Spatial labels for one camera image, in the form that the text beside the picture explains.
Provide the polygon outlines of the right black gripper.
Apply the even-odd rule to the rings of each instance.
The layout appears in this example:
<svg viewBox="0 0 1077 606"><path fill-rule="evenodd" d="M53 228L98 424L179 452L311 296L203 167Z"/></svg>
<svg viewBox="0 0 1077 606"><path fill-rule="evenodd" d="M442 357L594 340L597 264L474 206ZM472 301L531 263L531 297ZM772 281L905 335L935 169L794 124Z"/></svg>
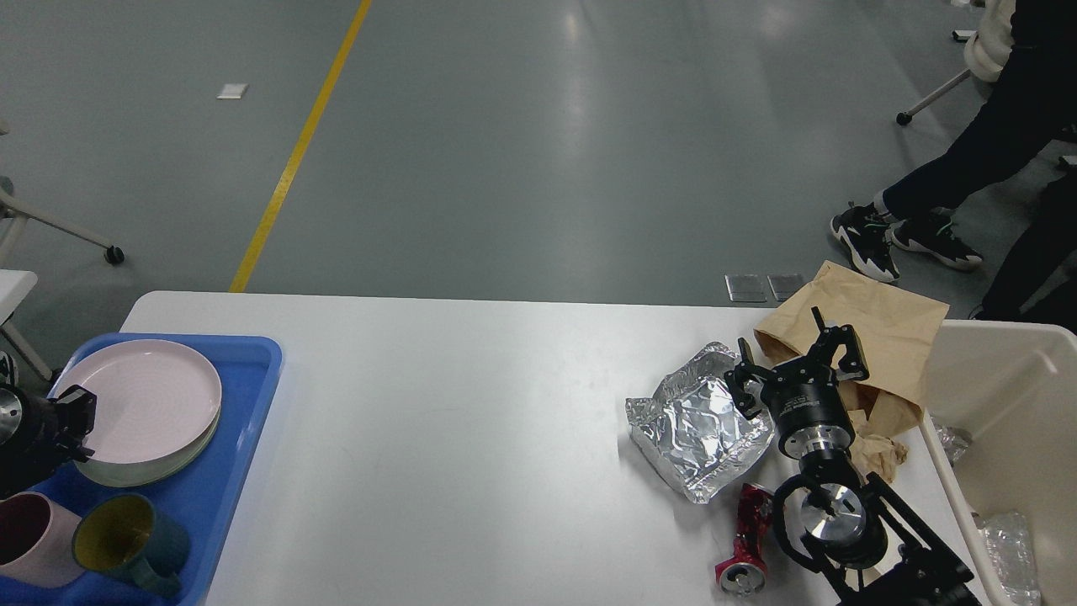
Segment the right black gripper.
<svg viewBox="0 0 1077 606"><path fill-rule="evenodd" d="M816 451L849 451L855 438L839 382L862 382L870 377L857 330L851 325L827 325L819 306L811 307L819 337L805 360L789 360L773 369L755 364L746 338L738 338L739 362L724 372L735 410L755 419L765 409L777 423L778 449L801 460ZM761 396L749 384L764 387Z"/></svg>

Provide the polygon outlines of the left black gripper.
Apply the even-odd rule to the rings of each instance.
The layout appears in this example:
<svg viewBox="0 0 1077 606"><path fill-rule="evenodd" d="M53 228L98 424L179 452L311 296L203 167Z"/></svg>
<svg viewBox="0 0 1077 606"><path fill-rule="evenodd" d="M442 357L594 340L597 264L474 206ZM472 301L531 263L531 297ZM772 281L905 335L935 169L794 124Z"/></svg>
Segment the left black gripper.
<svg viewBox="0 0 1077 606"><path fill-rule="evenodd" d="M11 384L1 387L1 496L45 481L61 465L59 452L86 463L85 445L95 428L97 396L81 385L66 387L54 400Z"/></svg>

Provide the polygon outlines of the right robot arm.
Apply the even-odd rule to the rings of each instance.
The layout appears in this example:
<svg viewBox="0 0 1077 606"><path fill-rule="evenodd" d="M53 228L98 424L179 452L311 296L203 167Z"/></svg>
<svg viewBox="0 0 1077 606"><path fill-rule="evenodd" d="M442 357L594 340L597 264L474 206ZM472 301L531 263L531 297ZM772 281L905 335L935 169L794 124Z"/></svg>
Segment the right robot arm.
<svg viewBox="0 0 1077 606"><path fill-rule="evenodd" d="M772 368L746 340L724 374L735 410L768 413L798 473L777 488L772 527L785 556L830 584L841 605L976 605L973 570L878 473L859 473L843 380L869 376L857 332L812 308L819 338Z"/></svg>

